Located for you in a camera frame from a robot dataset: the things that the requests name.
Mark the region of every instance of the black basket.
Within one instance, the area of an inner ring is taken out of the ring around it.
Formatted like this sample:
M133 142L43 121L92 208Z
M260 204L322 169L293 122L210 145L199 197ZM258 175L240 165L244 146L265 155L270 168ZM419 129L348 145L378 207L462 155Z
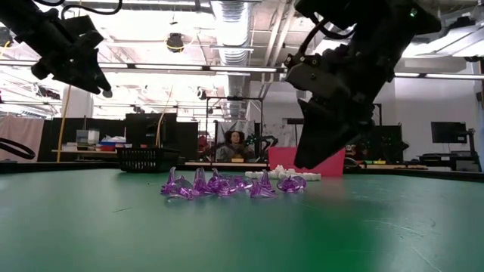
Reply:
M168 172L176 166L180 151L166 148L116 148L119 168L131 173Z

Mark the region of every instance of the dark hair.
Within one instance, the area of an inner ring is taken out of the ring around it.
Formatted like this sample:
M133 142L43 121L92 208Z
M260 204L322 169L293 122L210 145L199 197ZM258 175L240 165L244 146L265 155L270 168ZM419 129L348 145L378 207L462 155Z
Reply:
M242 144L245 141L245 134L242 131L227 131L225 133L225 143L226 144L231 144L231 138L232 138L232 133L237 132L240 137L240 142L239 144Z

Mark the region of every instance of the black monitor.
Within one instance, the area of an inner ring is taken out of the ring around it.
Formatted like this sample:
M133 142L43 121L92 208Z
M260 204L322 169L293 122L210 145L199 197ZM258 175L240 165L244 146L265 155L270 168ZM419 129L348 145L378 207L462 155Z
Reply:
M133 147L140 147L142 144L154 147L160 117L161 113L126 114L126 142L133 144ZM176 141L176 135L173 133L176 127L176 113L165 113L163 119L160 140L164 145L172 146Z
M467 144L465 122L432 122L434 144Z

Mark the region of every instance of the black cable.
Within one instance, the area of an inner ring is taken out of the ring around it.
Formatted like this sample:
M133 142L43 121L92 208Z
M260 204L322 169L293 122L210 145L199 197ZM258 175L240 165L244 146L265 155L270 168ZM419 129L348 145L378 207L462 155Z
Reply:
M315 25L319 24L319 20L315 15L312 15L309 19L311 19L311 21ZM319 31L321 31L323 34L325 34L329 39L336 39L336 40L346 39L346 38L350 37L351 35L353 35L353 33L355 32L355 30L352 30L347 34L338 34L338 33L331 32L331 31L327 30L324 26L322 28L320 28Z
M60 12L60 18L62 20L66 19L66 17L65 17L66 12L68 10L70 10L71 8L81 8L85 11L89 11L89 12L100 14L100 15L114 15L114 14L117 14L119 11L121 11L121 9L123 8L123 0L119 0L118 6L116 7L116 9L114 9L112 11L98 11L94 8L88 8L88 7L85 7L85 6L82 6L82 5L75 5L75 4L67 5Z
M8 140L5 138L0 138L0 150L5 150L23 159L33 159L36 157L36 153L33 152L33 150L31 150L30 148L24 146L23 144L19 144L16 141Z
M57 6L62 5L66 0L59 0L59 1L55 2L55 3L53 3L53 2L47 2L45 0L33 0L33 1L35 1L35 2L37 2L39 4L42 4L42 5L49 6L49 7L57 7Z
M301 54L306 53L306 50L308 49L308 45L311 42L311 40L316 36L316 33L318 33L320 29L324 28L324 26L327 23L329 23L329 21L326 19L323 19L321 22L318 22L313 29L311 29L311 31L309 32L309 34L306 36L301 46L299 47L299 53Z

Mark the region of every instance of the ductwork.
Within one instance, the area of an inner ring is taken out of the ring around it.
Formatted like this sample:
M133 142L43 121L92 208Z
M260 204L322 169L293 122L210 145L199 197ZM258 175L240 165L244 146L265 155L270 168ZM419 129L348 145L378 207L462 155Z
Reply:
M250 37L251 4L236 1L212 1L213 13L216 16L217 41L220 45L246 47ZM220 50L220 60L226 66L247 66L249 51L241 49ZM228 76L225 94L228 96L249 97L249 77ZM229 105L231 118L243 118L240 105Z
M78 5L79 0L66 0L64 5ZM94 9L114 10L117 8L117 2L105 2L99 0L96 2L83 2L83 6ZM152 1L152 2L137 2L124 1L123 10L128 11L184 11L184 12L202 12L212 13L212 8L209 6L209 0L178 0L178 1Z

